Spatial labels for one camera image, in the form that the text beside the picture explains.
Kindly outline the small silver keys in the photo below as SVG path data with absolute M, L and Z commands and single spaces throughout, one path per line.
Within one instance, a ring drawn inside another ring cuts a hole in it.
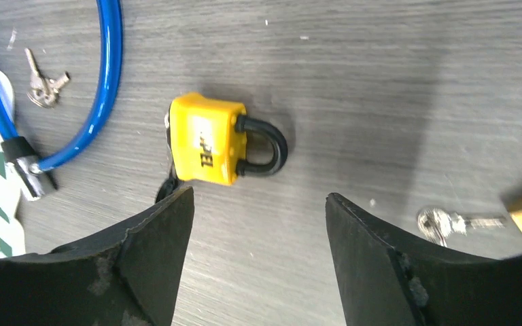
M 41 74 L 38 69 L 35 57 L 29 48 L 24 49 L 24 53 L 31 70 L 30 88 L 27 97 L 35 105 L 51 109 L 58 103 L 60 90 L 70 82 L 68 72 L 64 72 L 59 78 L 51 79 Z

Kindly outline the yellow padlock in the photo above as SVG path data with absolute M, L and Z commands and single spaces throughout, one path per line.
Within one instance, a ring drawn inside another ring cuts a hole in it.
M 248 135 L 264 137 L 273 150 L 267 163 L 247 159 Z M 285 165 L 289 149 L 274 125 L 248 115 L 243 103 L 191 92 L 175 98 L 167 115 L 167 140 L 176 181 L 233 185 L 239 177 L 267 177 Z

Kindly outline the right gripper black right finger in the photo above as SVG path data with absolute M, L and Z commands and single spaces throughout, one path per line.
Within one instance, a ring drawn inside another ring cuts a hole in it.
M 522 325 L 522 255 L 439 246 L 338 193 L 326 229 L 348 325 Z

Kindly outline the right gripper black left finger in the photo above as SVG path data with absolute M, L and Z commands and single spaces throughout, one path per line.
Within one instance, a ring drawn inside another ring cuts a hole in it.
M 170 325 L 194 191 L 46 254 L 0 259 L 0 325 Z

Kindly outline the blue cable lock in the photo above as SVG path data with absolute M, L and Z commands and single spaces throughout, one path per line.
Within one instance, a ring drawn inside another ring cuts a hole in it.
M 123 57 L 122 10 L 119 1 L 98 1 L 101 58 L 97 91 L 90 113 L 75 136 L 58 152 L 40 158 L 25 137 L 18 134 L 0 96 L 1 148 L 7 167 L 18 177 L 22 195 L 36 201 L 56 187 L 48 172 L 80 155 L 103 129 L 114 107 Z

